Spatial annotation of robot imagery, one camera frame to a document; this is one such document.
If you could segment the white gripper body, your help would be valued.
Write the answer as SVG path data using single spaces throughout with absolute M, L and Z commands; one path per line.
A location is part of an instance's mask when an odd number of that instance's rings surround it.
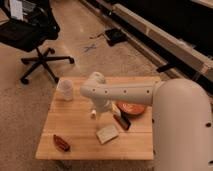
M 97 119 L 102 113 L 108 112 L 112 108 L 110 100 L 92 99 L 91 115 L 92 119 Z

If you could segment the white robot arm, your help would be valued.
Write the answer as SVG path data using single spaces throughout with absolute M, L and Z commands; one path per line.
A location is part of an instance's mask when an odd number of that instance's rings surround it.
M 100 113 L 112 100 L 152 108 L 155 171 L 213 171 L 213 112 L 207 93 L 196 82 L 176 78 L 108 84 L 94 72 L 80 93 Z

